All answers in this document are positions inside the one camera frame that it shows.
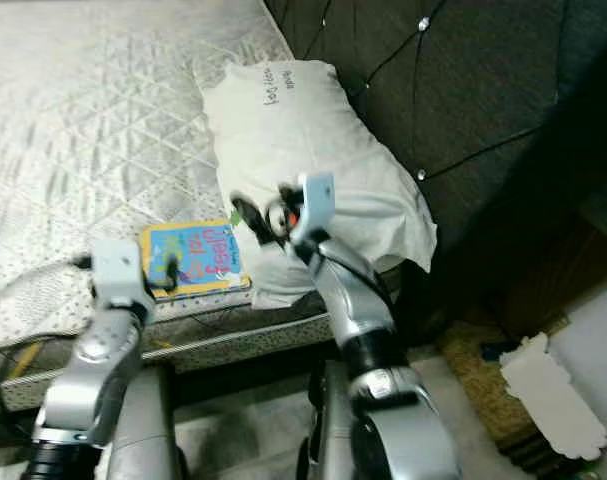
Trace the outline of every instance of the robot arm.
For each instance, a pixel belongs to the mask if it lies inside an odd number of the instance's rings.
[[[111,440],[127,385],[140,369],[141,331],[153,320],[154,298],[137,244],[97,243],[92,270],[96,313],[47,390],[22,480],[94,478],[100,448]]]
[[[460,478],[455,450],[420,376],[408,366],[391,314],[391,301],[372,265],[327,233],[334,214],[332,175],[302,176],[300,188],[281,188],[284,208],[274,232],[269,207],[263,220],[238,197],[248,226],[266,231],[307,265],[330,316],[348,376],[354,423],[350,436],[357,478],[453,480]],[[344,465],[345,459],[327,458]],[[324,465],[320,478],[338,479]],[[350,471],[341,478],[352,478]]]

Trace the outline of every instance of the white pillow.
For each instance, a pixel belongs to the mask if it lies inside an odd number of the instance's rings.
[[[238,191],[263,211],[279,184],[295,184],[303,172],[333,172],[330,234],[379,271],[409,258],[429,272],[436,225],[425,200],[357,118],[332,65],[228,65],[225,79],[203,96],[226,208],[231,211],[229,196]],[[254,282],[255,308],[288,306],[314,289],[302,262],[276,246],[261,249],[246,225],[235,236]]]

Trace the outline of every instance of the tiled floor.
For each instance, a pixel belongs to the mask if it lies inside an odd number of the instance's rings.
[[[411,358],[420,359],[413,365],[423,374],[456,438],[466,479],[532,478],[497,453],[441,357],[422,351]],[[298,447],[311,418],[306,383],[305,377],[295,377],[179,409],[177,442],[186,454],[191,478],[294,479]],[[0,480],[18,479],[23,464],[17,462],[16,450],[0,450]],[[99,467],[98,479],[104,478],[106,465],[103,461]]]

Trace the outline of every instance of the dark gray headboard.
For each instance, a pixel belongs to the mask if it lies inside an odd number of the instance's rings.
[[[505,280],[607,175],[607,155],[595,170],[577,153],[593,107],[546,123],[564,109],[559,98],[576,103],[571,92],[607,45],[607,0],[267,4],[295,56],[336,65],[359,116],[423,179],[440,227],[437,296]]]

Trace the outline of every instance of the colorful book cover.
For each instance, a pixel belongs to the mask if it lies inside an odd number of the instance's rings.
[[[163,282],[168,259],[178,259],[178,288],[154,290],[157,300],[241,290],[250,278],[241,265],[229,220],[152,225],[140,235],[143,269],[151,282]]]

